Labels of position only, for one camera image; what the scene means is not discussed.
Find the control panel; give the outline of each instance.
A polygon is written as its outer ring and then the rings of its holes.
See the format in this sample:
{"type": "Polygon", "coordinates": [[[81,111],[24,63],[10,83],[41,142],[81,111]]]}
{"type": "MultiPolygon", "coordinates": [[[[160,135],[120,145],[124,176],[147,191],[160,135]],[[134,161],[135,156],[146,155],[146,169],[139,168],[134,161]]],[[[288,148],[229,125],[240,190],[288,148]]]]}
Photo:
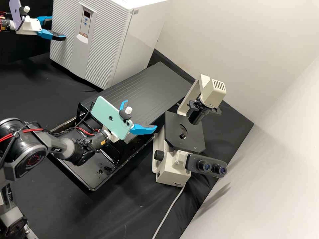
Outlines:
{"type": "Polygon", "coordinates": [[[88,38],[89,28],[91,22],[92,12],[87,9],[83,9],[82,18],[81,18],[81,27],[80,27],[80,35],[88,38]]]}

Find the digital display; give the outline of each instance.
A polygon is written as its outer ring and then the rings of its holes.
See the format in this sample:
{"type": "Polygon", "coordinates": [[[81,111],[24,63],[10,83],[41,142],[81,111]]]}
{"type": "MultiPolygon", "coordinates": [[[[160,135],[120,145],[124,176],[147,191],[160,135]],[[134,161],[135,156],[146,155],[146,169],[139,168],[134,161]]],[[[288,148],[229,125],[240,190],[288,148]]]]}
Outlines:
{"type": "Polygon", "coordinates": [[[86,16],[87,18],[90,18],[91,17],[91,13],[89,13],[89,12],[84,10],[84,16],[86,16]]]}

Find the black cable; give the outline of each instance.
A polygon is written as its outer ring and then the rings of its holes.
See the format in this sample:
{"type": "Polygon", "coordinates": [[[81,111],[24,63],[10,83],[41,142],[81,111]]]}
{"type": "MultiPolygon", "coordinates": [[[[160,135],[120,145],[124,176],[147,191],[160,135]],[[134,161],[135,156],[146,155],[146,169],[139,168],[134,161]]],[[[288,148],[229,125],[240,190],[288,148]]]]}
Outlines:
{"type": "Polygon", "coordinates": [[[37,122],[37,121],[31,121],[31,122],[26,123],[24,126],[22,126],[18,131],[23,130],[23,129],[24,129],[25,127],[27,127],[29,124],[33,124],[33,123],[37,124],[37,125],[39,126],[39,128],[42,128],[41,125],[39,124],[39,122],[37,122]]]}
{"type": "Polygon", "coordinates": [[[10,150],[10,148],[11,148],[11,146],[13,145],[13,143],[14,143],[15,140],[16,140],[16,138],[15,138],[15,137],[12,137],[10,143],[8,144],[8,146],[7,146],[7,148],[6,148],[6,151],[3,153],[3,156],[2,156],[2,158],[1,158],[1,160],[0,160],[0,168],[3,167],[4,159],[6,158],[8,152],[9,152],[9,150],[10,150]]]}
{"type": "Polygon", "coordinates": [[[92,110],[94,104],[95,104],[95,102],[92,101],[91,106],[90,106],[90,109],[88,110],[88,112],[87,112],[87,113],[85,114],[85,116],[81,119],[81,121],[80,121],[79,123],[77,123],[74,127],[70,127],[70,128],[68,128],[68,129],[65,129],[65,130],[59,132],[59,133],[50,133],[50,134],[51,134],[51,135],[65,134],[65,133],[69,132],[70,130],[75,129],[76,127],[78,127],[78,126],[86,119],[86,117],[90,114],[90,111],[92,110]]]}

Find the microscope focus knob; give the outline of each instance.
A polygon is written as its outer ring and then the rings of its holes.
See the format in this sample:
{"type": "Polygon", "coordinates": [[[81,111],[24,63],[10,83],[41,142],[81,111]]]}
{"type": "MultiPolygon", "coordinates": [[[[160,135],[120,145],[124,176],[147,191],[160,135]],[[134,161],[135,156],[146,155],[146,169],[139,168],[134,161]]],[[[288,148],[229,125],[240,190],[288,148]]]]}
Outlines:
{"type": "Polygon", "coordinates": [[[25,13],[28,13],[30,11],[30,7],[29,6],[25,6],[23,10],[24,10],[25,13]]]}
{"type": "Polygon", "coordinates": [[[155,150],[154,153],[154,159],[158,160],[158,161],[162,161],[164,159],[164,151],[161,150],[155,150]]]}

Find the microscope body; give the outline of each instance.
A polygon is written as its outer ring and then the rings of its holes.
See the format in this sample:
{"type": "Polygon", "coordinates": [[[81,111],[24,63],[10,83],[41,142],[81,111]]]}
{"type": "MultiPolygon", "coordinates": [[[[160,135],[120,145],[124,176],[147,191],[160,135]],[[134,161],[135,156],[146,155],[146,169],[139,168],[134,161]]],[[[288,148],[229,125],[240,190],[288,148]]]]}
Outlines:
{"type": "Polygon", "coordinates": [[[205,150],[201,120],[209,114],[221,115],[219,104],[226,95],[223,82],[200,75],[180,104],[177,114],[165,113],[165,125],[153,141],[152,171],[156,182],[183,187],[191,172],[224,177],[224,161],[200,155],[205,150]]]}

